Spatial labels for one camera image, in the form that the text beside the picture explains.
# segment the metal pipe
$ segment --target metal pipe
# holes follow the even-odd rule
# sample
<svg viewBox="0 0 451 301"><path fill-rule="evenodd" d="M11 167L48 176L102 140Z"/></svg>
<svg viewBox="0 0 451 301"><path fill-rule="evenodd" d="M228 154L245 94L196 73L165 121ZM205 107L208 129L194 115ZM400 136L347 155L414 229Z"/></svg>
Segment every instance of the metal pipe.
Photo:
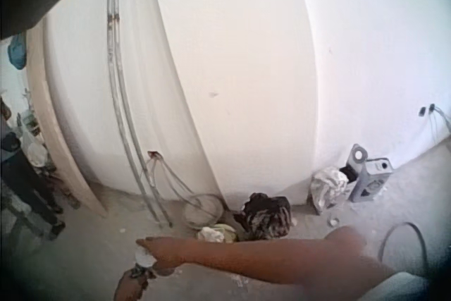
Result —
<svg viewBox="0 0 451 301"><path fill-rule="evenodd" d="M111 96L113 97L113 106L114 113L116 115L116 120L118 123L119 134L121 135L122 143L124 146L125 154L127 155L128 162L132 169L133 175L135 177L136 183L138 184L138 188L141 191L141 195L146 203L146 206L150 212L150 214L154 217L154 220L161 227L161 222L154 208L152 207L149 196L146 193L146 190L141 182L140 175L136 168L135 162L133 160L132 152L130 150L130 145L127 141L127 135L124 128L124 120L121 115L121 107L119 104L118 97L118 87L116 83L116 70L115 70L115 45L114 45L114 30L113 26L116 22L116 13L114 13L114 0L107 0L107 45L108 45L108 67L109 67L109 78L110 78L110 86L111 86Z"/></svg>
<svg viewBox="0 0 451 301"><path fill-rule="evenodd" d="M121 54L121 41L120 41L121 33L120 33L120 28L119 28L119 20L120 20L119 0L114 0L113 5L114 5L114 13L116 14L116 18L117 18L113 23L116 71L117 71L118 80L119 80L118 81L119 82L119 90L121 92L121 99L122 99L122 104L123 104L123 108L124 108L125 119L128 124L130 136L132 138L132 143L135 148L136 155L140 161L142 171L144 172L144 176L147 180L147 183L149 184L149 187L155 197L156 204L160 208L161 213L163 213L163 216L166 219L166 221L168 222L169 226L172 227L173 223L171 221L171 218L168 215L168 212L165 210L165 208L161 202L161 195L160 195L159 191L156 189L156 186L150 182L149 169L147 168L146 161L144 160L144 157L142 156L142 152L141 152L142 148L140 145L140 141L138 140L138 137L137 137L135 124L133 123L132 112L130 109L130 103L128 101L127 90L125 88L125 80L124 80L123 67L122 67L122 54Z"/></svg>

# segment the person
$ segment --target person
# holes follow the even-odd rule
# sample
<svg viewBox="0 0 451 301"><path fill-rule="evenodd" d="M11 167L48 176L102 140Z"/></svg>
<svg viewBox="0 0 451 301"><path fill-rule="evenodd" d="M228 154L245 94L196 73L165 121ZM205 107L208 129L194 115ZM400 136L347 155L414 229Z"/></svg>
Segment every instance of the person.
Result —
<svg viewBox="0 0 451 301"><path fill-rule="evenodd" d="M182 264L240 274L280 284L298 284L309 300L415 300L427 287L425 279L396 273L362 255L365 240L345 226L323 240L262 240L232 244L195 239L146 238L137 240L157 260L156 269ZM147 277L126 271L115 301L136 301L147 287Z"/></svg>
<svg viewBox="0 0 451 301"><path fill-rule="evenodd" d="M50 238L56 238L66 227L55 214L62 214L50 189L36 174L26 155L20 148L20 140L9 127L7 120L11 110L1 101L1 179L22 200L29 204L33 212L50 223Z"/></svg>

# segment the dark bag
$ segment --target dark bag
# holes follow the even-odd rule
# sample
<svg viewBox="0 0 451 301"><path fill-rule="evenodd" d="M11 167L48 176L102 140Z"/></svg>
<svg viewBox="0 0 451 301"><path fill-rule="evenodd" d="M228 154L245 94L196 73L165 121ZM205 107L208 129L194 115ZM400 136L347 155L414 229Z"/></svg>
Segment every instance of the dark bag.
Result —
<svg viewBox="0 0 451 301"><path fill-rule="evenodd" d="M1 148L7 152L15 152L20 148L20 140L14 132L10 132L1 140Z"/></svg>

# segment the concrete floor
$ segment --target concrete floor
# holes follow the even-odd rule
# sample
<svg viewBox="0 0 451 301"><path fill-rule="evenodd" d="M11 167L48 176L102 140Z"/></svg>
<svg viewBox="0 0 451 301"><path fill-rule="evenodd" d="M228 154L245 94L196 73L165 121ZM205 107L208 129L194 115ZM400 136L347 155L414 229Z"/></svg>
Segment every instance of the concrete floor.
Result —
<svg viewBox="0 0 451 301"><path fill-rule="evenodd" d="M62 202L67 228L53 242L36 238L27 229L22 229L13 243L3 237L3 259L14 265L16 276L36 299L111 300L122 273L133 266L135 239L146 235L193 235L180 222L172 230L159 229L137 197L102 190L100 198L109 211L106 219L84 207L73 210ZM451 247L450 206L451 147L442 143L399 168L375 201L346 204L321 216L314 215L308 207L294 207L298 222L289 237L324 237L332 230L327 225L332 214L340 219L340 225L356 226L366 236L366 253L375 257L391 226L412 221L421 228L429 262L435 267ZM179 219L179 205L169 207ZM423 273L419 242L410 229L394 233L385 258L395 269ZM151 282L143 297L143 300L212 299L299 300L302 290L183 266L171 277Z"/></svg>

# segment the hand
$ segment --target hand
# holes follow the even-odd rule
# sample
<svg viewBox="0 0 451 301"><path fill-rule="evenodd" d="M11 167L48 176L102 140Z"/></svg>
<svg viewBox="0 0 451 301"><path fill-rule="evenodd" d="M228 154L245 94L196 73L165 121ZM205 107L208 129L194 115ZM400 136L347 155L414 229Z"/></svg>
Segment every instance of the hand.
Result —
<svg viewBox="0 0 451 301"><path fill-rule="evenodd" d="M144 247L156 259L155 269L175 268L186 262L184 253L188 250L189 239L146 238L136 243Z"/></svg>
<svg viewBox="0 0 451 301"><path fill-rule="evenodd" d="M138 278L130 276L132 270L126 271L118 283L114 293L114 301L137 301L142 297L142 291L149 285L149 276L144 274Z"/></svg>

